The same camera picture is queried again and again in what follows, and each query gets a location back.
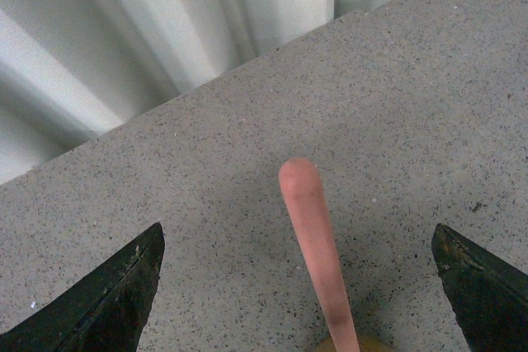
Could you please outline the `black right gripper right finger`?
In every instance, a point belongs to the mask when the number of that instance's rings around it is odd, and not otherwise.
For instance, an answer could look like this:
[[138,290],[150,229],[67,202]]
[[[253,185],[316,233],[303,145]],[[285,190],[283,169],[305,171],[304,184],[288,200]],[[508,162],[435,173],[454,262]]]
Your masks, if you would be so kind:
[[431,251],[469,348],[526,351],[527,274],[442,223]]

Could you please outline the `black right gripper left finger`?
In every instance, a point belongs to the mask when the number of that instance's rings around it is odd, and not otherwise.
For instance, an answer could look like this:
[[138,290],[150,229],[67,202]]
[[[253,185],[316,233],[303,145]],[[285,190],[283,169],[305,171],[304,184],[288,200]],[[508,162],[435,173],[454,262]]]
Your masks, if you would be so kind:
[[158,290],[154,223],[74,286],[1,335],[3,351],[135,351]]

